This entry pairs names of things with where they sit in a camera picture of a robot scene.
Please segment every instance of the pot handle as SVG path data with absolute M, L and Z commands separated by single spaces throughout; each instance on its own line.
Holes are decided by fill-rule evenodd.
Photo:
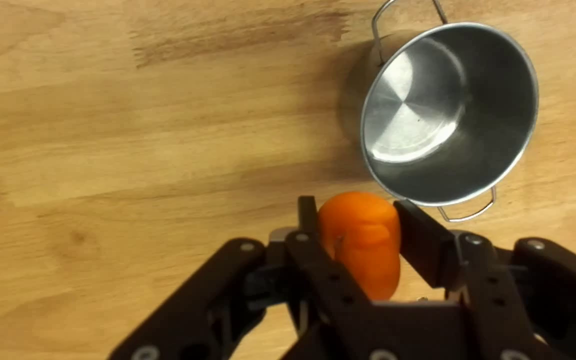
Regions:
M 441 214 L 441 217 L 443 217 L 443 219 L 445 221 L 448 221 L 448 223 L 459 223 L 461 221 L 466 221 L 466 220 L 470 220 L 470 219 L 474 219 L 478 216 L 480 216 L 481 214 L 484 214 L 484 212 L 486 212 L 486 210 L 490 209 L 490 207 L 492 207 L 492 205 L 495 203 L 495 201 L 497 200 L 497 189 L 495 189 L 495 187 L 490 187 L 490 192 L 492 193 L 492 198 L 490 198 L 490 202 L 487 203 L 487 205 L 485 205 L 481 210 L 475 212 L 474 214 L 468 215 L 468 216 L 464 216 L 462 218 L 451 218 L 448 217 L 448 215 L 446 214 L 446 210 L 444 210 L 443 207 L 439 206 L 437 207 L 437 209 L 439 210 L 439 213 Z
M 397 0 L 387 0 L 383 3 L 383 5 L 381 5 L 381 7 L 372 17 L 372 36 L 374 37 L 374 45 L 377 48 L 377 52 L 379 53 L 379 60 L 381 61 L 379 66 L 382 66 L 384 63 L 386 63 L 386 60 L 384 59 L 384 48 L 382 48 L 382 41 L 379 37 L 377 22 L 379 21 L 379 18 L 382 16 L 384 11 L 386 11 L 386 9 L 388 9 L 396 1 Z M 439 3 L 439 0 L 432 0 L 432 3 L 434 4 L 434 8 L 437 10 L 437 15 L 439 15 L 441 22 L 447 24 L 448 19 L 446 18 L 446 14 L 444 13 L 444 9 L 442 9 L 442 5 Z

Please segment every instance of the bolt hole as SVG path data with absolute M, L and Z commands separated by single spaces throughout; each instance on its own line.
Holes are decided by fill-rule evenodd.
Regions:
M 341 298 L 341 301 L 343 301 L 343 303 L 344 303 L 345 305 L 352 305 L 352 304 L 355 303 L 355 299 L 354 299 L 352 296 L 350 296 L 350 295 L 344 295 L 344 296 Z
M 496 297 L 496 298 L 492 299 L 492 302 L 494 305 L 497 305 L 497 306 L 506 306 L 506 301 L 504 299 L 502 299 L 501 297 Z
M 206 360 L 209 356 L 210 347 L 201 343 L 190 344 L 179 353 L 180 360 Z

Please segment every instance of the screw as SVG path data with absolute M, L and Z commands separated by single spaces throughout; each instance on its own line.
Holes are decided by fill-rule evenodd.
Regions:
M 541 242 L 537 239 L 528 240 L 528 245 L 530 245 L 531 247 L 533 247 L 537 250 L 544 250 L 544 248 L 546 248 L 546 244 L 544 244 L 543 242 Z
M 501 356 L 499 357 L 501 360 L 530 360 L 525 353 L 517 350 L 513 350 L 511 348 L 507 348 L 504 351 L 501 351 Z
M 474 245 L 479 245 L 483 242 L 482 237 L 475 234 L 467 234 L 466 241 Z
M 144 345 L 132 353 L 130 360 L 157 360 L 160 358 L 160 349 L 153 345 Z
M 251 243 L 243 243 L 243 244 L 241 244 L 241 246 L 239 248 L 241 249 L 241 251 L 253 251 L 253 250 L 255 250 L 255 246 Z
M 391 351 L 378 348 L 370 353 L 369 360 L 397 360 L 397 357 Z
M 302 232 L 297 234 L 294 238 L 297 239 L 298 242 L 307 242 L 308 240 L 311 239 L 310 236 L 308 236 L 307 234 L 304 234 Z

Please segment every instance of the wood grain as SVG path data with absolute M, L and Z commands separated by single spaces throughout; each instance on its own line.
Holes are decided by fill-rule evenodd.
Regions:
M 0 0 L 0 359 L 105 358 L 224 241 L 295 224 L 297 196 L 383 194 L 336 115 L 379 5 Z M 460 226 L 576 251 L 576 2 L 443 6 L 517 39 L 541 92 L 498 203 Z M 439 23 L 430 1 L 383 19 L 384 34 Z M 441 296 L 402 276 L 396 299 Z M 234 358 L 294 340 L 273 308 Z

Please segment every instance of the metal pot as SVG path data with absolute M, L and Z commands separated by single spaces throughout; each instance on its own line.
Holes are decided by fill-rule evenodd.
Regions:
M 438 207 L 454 223 L 496 201 L 495 185 L 519 161 L 535 128 L 538 85 L 528 55 L 510 36 L 475 22 L 448 23 L 412 37 L 380 38 L 350 73 L 343 114 L 365 164 L 390 194 Z M 443 207 L 490 191 L 471 215 Z

